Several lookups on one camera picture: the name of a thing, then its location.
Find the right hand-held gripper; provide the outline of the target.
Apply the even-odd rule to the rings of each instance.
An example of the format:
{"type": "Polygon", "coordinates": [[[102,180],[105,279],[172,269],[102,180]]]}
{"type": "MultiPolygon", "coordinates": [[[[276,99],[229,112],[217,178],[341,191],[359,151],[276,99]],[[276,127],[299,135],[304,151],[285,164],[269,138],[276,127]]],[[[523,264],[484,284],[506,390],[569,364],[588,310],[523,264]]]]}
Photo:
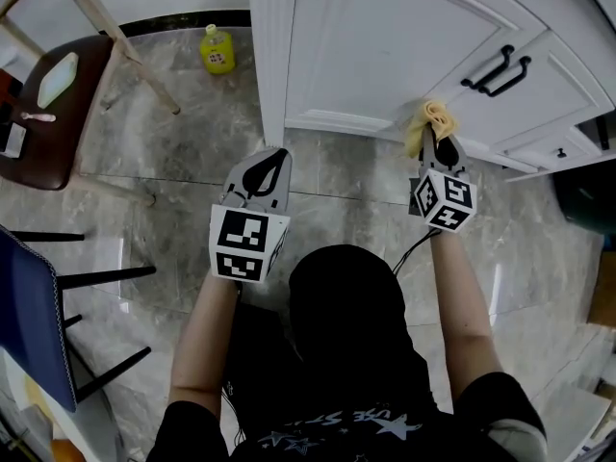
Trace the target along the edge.
{"type": "MultiPolygon", "coordinates": [[[[449,137],[455,151],[450,171],[454,174],[467,172],[467,155],[456,136],[449,137]]],[[[420,217],[430,228],[458,233],[476,214],[477,187],[460,178],[435,170],[438,160],[435,154],[435,134],[430,125],[422,131],[420,178],[411,178],[409,214],[420,217]]]]}

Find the yellow cloth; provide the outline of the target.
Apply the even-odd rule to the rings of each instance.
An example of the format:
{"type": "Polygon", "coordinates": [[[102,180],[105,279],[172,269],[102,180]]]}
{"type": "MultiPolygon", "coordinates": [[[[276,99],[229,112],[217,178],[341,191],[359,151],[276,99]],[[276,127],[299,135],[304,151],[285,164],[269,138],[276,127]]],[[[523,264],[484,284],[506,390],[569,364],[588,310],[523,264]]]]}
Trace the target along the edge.
{"type": "Polygon", "coordinates": [[[405,130],[404,149],[407,157],[417,158],[419,156],[426,126],[432,128],[436,141],[440,142],[456,132],[458,123],[443,103],[435,100],[425,101],[412,115],[405,130]]]}

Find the person's right forearm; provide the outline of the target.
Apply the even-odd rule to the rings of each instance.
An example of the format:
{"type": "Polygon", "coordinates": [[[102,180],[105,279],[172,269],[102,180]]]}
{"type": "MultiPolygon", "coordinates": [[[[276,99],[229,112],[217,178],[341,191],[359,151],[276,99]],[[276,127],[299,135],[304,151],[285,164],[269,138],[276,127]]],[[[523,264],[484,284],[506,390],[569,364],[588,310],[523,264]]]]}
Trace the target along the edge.
{"type": "Polygon", "coordinates": [[[502,370],[484,294],[459,235],[430,239],[451,397],[475,380],[502,370]]]}

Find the wooden chair brown seat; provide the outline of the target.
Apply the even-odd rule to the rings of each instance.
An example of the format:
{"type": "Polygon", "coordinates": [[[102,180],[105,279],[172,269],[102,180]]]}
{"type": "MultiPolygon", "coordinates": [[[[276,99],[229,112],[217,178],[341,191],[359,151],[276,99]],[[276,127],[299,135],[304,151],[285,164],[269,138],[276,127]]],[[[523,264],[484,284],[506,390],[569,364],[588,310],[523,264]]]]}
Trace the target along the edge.
{"type": "Polygon", "coordinates": [[[58,192],[66,188],[102,192],[151,206],[155,197],[80,174],[79,151],[99,103],[121,59],[133,64],[159,99],[177,115],[179,105],[162,82],[145,65],[139,53],[111,17],[101,0],[74,0],[97,30],[97,35],[79,38],[43,51],[9,18],[19,0],[0,0],[0,33],[13,40],[18,50],[33,59],[25,81],[14,78],[0,61],[0,124],[14,122],[24,127],[25,141],[19,159],[0,155],[0,177],[24,187],[58,192]],[[66,54],[79,57],[72,85],[46,109],[38,107],[39,84],[44,75],[66,54]],[[24,120],[21,112],[51,114],[51,123],[24,120]]]}

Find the white cabinet door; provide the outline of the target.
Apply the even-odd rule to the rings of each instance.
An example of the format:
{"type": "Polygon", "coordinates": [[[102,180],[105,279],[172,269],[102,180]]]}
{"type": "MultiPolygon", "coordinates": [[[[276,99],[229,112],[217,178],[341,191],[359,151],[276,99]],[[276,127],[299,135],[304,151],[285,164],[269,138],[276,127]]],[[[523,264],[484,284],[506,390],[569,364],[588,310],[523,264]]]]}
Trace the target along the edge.
{"type": "Polygon", "coordinates": [[[285,123],[386,135],[543,30],[515,0],[295,0],[285,123]]]}
{"type": "Polygon", "coordinates": [[[503,151],[612,109],[591,71],[552,31],[515,51],[509,67],[486,87],[496,90],[516,77],[523,56],[532,62],[526,78],[511,90],[491,98],[464,88],[447,104],[459,125],[458,138],[503,151]]]}

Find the blue chair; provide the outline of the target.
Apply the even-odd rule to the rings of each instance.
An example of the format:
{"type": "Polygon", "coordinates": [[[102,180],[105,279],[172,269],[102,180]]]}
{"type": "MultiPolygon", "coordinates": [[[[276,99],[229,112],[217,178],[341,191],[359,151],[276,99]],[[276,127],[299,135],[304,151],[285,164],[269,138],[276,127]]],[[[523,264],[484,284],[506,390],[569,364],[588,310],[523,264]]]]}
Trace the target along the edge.
{"type": "Polygon", "coordinates": [[[151,353],[147,346],[90,382],[76,384],[66,330],[82,317],[64,315],[64,292],[156,272],[155,267],[147,266],[59,275],[45,257],[29,246],[84,239],[79,233],[12,232],[0,225],[0,347],[46,394],[71,413],[79,403],[151,353]]]}

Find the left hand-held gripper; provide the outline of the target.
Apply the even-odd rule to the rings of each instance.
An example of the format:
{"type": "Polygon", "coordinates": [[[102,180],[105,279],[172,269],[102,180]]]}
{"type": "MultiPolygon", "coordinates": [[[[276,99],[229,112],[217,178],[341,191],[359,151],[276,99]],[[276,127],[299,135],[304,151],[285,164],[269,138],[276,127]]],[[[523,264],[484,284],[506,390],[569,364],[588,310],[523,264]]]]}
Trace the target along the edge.
{"type": "Polygon", "coordinates": [[[293,158],[285,148],[270,148],[237,163],[211,209],[209,253],[216,277],[264,283],[288,234],[291,219],[241,208],[285,213],[293,158]]]}

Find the black trousers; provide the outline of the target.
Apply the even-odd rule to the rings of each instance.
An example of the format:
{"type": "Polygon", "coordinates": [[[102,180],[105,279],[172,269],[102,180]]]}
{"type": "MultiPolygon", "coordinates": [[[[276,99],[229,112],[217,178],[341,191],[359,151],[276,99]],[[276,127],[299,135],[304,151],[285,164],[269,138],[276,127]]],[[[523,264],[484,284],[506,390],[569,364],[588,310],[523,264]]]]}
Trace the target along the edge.
{"type": "Polygon", "coordinates": [[[238,305],[223,385],[248,437],[335,411],[437,410],[392,270],[350,244],[306,255],[289,278],[287,339],[277,313],[238,305]]]}

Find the yellow bottle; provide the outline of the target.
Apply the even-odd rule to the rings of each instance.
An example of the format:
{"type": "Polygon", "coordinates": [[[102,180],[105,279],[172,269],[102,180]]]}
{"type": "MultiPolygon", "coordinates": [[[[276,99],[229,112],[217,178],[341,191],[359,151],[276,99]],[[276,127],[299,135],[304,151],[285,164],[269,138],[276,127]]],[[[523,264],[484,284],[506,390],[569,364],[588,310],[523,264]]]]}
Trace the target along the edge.
{"type": "Polygon", "coordinates": [[[206,70],[212,74],[224,74],[236,66],[231,35],[214,24],[206,27],[199,50],[206,70]]]}

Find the black printed t-shirt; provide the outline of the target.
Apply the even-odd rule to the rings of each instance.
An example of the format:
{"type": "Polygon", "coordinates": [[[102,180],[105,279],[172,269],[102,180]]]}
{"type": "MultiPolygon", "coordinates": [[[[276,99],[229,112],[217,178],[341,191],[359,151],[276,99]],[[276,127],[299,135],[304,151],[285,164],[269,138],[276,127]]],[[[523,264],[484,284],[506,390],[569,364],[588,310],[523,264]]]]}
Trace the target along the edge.
{"type": "Polygon", "coordinates": [[[520,383],[491,372],[453,405],[373,403],[284,423],[257,422],[229,451],[217,418],[187,401],[166,410],[146,462],[548,462],[545,428],[520,383]]]}

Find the white drawer with black knob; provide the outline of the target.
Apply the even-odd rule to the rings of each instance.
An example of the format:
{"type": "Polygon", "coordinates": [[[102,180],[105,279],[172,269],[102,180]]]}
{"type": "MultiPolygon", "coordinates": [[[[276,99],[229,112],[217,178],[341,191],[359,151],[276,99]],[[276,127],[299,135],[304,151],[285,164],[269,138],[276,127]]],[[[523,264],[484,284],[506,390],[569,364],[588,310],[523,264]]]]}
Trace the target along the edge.
{"type": "Polygon", "coordinates": [[[601,156],[601,150],[577,127],[506,149],[503,153],[512,159],[544,168],[556,168],[563,163],[601,156]],[[567,154],[566,158],[557,157],[559,148],[567,154]]]}

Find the small black white box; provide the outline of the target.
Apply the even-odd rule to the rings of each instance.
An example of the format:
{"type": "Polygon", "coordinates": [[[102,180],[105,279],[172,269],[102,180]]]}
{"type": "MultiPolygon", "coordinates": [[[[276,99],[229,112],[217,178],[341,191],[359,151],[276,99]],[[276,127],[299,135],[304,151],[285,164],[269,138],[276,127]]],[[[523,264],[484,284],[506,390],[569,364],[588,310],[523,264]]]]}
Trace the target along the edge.
{"type": "Polygon", "coordinates": [[[19,159],[27,130],[14,122],[0,124],[0,155],[19,159]]]}

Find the white soap box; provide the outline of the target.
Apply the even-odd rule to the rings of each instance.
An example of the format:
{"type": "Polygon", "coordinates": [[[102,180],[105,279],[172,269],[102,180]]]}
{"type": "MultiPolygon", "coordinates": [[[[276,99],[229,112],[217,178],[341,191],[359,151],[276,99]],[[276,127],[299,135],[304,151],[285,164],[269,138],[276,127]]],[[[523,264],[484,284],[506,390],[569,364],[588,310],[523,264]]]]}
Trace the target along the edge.
{"type": "Polygon", "coordinates": [[[70,52],[44,75],[38,89],[39,108],[46,109],[72,85],[77,74],[78,63],[78,55],[70,52]]]}

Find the person's left forearm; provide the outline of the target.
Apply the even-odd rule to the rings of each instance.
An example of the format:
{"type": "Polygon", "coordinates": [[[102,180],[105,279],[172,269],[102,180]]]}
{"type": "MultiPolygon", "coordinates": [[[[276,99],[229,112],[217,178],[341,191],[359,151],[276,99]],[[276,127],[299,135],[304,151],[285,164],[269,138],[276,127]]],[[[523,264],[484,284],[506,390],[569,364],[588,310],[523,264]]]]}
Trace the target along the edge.
{"type": "Polygon", "coordinates": [[[174,353],[168,401],[189,401],[220,416],[222,380],[238,288],[208,273],[174,353]]]}

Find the cardboard box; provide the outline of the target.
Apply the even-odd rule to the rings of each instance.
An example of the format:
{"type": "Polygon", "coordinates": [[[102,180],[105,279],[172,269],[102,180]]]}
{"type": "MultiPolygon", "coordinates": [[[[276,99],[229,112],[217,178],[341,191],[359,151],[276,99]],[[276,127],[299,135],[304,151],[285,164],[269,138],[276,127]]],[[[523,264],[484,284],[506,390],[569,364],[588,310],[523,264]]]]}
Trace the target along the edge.
{"type": "Polygon", "coordinates": [[[587,321],[616,329],[616,251],[602,253],[587,321]]]}

